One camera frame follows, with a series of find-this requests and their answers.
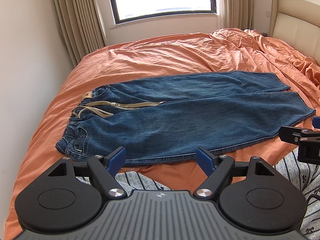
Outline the beige right curtain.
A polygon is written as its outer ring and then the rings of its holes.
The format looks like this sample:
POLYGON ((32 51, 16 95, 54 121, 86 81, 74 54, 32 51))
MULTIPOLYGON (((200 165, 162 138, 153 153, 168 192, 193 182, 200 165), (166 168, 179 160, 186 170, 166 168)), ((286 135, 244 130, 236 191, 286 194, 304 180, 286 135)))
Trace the beige right curtain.
POLYGON ((254 0, 216 0, 217 27, 239 28, 253 27, 254 0))

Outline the beige left curtain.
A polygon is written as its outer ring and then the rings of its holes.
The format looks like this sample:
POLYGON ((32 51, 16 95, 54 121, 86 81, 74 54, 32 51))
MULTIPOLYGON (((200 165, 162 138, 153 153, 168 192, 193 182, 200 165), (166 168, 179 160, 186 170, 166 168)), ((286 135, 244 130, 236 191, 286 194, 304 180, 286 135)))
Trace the beige left curtain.
POLYGON ((107 46, 97 0, 53 0, 62 39, 73 67, 84 56, 107 46))

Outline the grey patterned garment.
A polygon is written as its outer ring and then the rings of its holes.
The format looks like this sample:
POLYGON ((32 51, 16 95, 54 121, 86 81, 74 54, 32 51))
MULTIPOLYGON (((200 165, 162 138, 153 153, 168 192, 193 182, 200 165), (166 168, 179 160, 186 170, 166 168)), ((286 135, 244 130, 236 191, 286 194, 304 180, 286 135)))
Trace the grey patterned garment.
MULTIPOLYGON (((306 198, 319 195, 319 166, 300 163, 298 149, 289 152, 273 168, 299 189, 306 198)), ((127 194, 132 190, 189 190, 193 192, 207 178, 194 161, 123 168, 115 176, 127 194)), ((319 239, 319 200, 308 202, 300 231, 308 239, 319 239)))

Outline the orange bed sheet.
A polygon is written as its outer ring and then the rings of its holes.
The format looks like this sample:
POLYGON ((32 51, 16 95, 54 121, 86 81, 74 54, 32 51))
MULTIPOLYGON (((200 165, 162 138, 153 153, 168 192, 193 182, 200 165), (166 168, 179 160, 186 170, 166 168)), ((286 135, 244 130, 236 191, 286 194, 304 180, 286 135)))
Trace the orange bed sheet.
MULTIPOLYGON (((88 54, 69 74, 57 96, 44 112, 29 144, 13 187, 4 239, 14 239, 21 231, 14 202, 17 195, 62 155, 55 144, 62 137, 72 109, 83 94, 101 85, 143 77, 202 72, 273 72, 299 93, 319 116, 319 66, 285 42, 263 37, 255 30, 215 30, 210 35, 177 34, 108 46, 88 54)), ((285 155, 292 156, 293 145, 278 137, 237 150, 228 155, 248 161, 260 155, 276 168, 285 155)), ((171 189, 192 193, 206 179, 195 161, 153 166, 129 167, 171 189)))

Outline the blue denim jeans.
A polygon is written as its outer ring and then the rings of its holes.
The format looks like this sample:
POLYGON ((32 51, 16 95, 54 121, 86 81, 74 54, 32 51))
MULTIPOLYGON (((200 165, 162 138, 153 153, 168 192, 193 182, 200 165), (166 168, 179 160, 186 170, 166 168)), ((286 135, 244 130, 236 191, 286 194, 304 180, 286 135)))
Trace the blue denim jeans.
POLYGON ((142 78, 89 91, 56 148, 74 161, 122 146, 127 166, 172 163, 199 146, 224 154, 258 144, 315 112, 273 73, 142 78))

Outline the cream upholstered headboard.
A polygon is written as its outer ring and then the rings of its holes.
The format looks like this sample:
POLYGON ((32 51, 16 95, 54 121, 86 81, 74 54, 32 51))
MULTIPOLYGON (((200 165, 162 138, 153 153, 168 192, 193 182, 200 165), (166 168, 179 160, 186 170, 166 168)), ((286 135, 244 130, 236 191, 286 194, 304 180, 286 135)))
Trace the cream upholstered headboard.
POLYGON ((319 5, 305 0, 272 0, 268 34, 319 63, 319 5))

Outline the beige curtain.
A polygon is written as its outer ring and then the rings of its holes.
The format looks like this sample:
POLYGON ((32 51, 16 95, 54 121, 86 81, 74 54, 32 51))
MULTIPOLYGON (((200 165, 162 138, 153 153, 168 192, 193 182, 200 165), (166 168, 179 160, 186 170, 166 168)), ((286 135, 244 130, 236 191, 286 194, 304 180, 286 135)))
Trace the beige curtain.
POLYGON ((62 39, 73 67, 84 56, 107 46, 97 0, 53 0, 62 39))
POLYGON ((217 27, 239 28, 253 27, 254 0, 216 0, 217 27))

